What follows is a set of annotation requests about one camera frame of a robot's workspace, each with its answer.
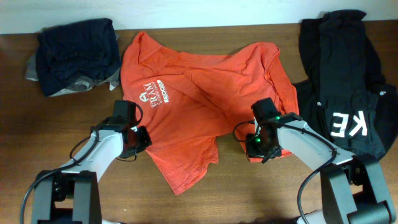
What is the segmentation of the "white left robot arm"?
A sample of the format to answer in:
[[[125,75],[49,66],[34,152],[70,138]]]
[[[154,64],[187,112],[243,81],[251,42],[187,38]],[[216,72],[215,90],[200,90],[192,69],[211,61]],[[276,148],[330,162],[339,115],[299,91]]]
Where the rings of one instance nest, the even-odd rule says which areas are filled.
[[[34,193],[32,223],[102,223],[98,182],[119,158],[136,157],[152,144],[144,126],[95,128],[88,142],[63,166],[43,170],[28,193]]]

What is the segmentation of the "orange t-shirt with white print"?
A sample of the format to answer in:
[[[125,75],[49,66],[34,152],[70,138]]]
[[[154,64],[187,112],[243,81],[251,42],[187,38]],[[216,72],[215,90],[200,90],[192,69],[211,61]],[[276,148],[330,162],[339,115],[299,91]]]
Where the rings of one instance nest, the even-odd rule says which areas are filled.
[[[164,47],[145,32],[126,49],[121,67],[125,100],[152,139],[147,153],[175,195],[218,162],[216,138],[254,132],[251,106],[270,98],[281,113],[298,113],[297,92],[270,42],[232,55],[197,55]]]

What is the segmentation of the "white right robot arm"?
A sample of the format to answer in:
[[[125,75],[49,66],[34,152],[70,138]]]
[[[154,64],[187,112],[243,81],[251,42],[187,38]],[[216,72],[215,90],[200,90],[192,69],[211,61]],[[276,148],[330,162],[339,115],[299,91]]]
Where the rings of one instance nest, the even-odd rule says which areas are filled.
[[[311,168],[297,194],[296,223],[395,223],[397,213],[380,163],[346,151],[316,133],[294,113],[256,115],[254,144],[267,161],[286,149]],[[320,177],[322,207],[303,210],[302,194]]]

